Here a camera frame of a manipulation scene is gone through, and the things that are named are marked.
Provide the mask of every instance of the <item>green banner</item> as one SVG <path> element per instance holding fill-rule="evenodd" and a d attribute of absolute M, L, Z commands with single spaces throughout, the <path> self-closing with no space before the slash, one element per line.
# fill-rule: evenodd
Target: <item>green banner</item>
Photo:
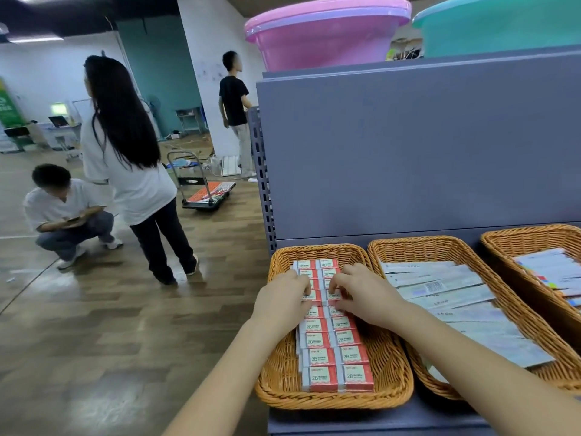
<path fill-rule="evenodd" d="M 0 123 L 4 128 L 20 127 L 26 124 L 8 95 L 2 78 L 0 78 Z"/>

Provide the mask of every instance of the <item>black t-shirt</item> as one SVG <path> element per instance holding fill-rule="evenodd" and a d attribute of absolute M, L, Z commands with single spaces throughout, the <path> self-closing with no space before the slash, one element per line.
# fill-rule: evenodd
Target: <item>black t-shirt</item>
<path fill-rule="evenodd" d="M 242 105 L 242 97 L 248 94 L 248 89 L 242 80 L 228 75 L 220 81 L 220 97 L 226 109 L 230 126 L 246 124 L 246 113 Z"/>

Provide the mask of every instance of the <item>crouching man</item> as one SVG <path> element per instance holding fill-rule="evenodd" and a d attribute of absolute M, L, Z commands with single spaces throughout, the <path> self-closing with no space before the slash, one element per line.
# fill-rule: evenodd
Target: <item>crouching man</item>
<path fill-rule="evenodd" d="M 98 237 L 108 249 L 123 243 L 111 235 L 113 215 L 90 185 L 71 179 L 69 170 L 53 164 L 34 168 L 36 188 L 26 194 L 28 224 L 40 235 L 36 244 L 59 256 L 58 269 L 67 269 L 87 250 L 80 243 Z"/>

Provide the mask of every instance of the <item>man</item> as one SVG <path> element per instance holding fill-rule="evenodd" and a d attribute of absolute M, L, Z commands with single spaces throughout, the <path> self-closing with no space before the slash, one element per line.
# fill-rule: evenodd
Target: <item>man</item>
<path fill-rule="evenodd" d="M 111 235 L 113 215 L 91 185 L 71 179 L 69 170 L 43 164 L 34 168 L 37 188 L 26 194 L 24 207 L 28 224 L 40 235 L 36 244 L 59 256 L 58 269 L 67 269 L 87 250 L 80 243 L 99 237 L 108 249 L 123 243 Z"/>
<path fill-rule="evenodd" d="M 242 62 L 234 50 L 227 51 L 222 56 L 222 63 L 228 76 L 220 81 L 220 99 L 218 107 L 222 114 L 224 127 L 232 127 L 234 134 L 238 138 L 240 147 L 240 163 L 238 166 L 242 170 L 241 177 L 249 178 L 255 176 L 254 162 L 252 161 L 251 131 L 248 127 L 246 112 L 252 103 L 248 100 L 248 89 L 242 80 L 236 78 L 238 72 L 242 72 Z"/>

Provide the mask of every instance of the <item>teal wall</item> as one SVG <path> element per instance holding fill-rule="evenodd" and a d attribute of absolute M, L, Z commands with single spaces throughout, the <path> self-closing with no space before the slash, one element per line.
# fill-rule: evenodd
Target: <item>teal wall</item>
<path fill-rule="evenodd" d="M 146 18 L 145 28 L 141 19 L 119 21 L 117 27 L 141 95 L 153 103 L 162 136 L 181 129 L 175 110 L 202 103 L 181 18 Z"/>

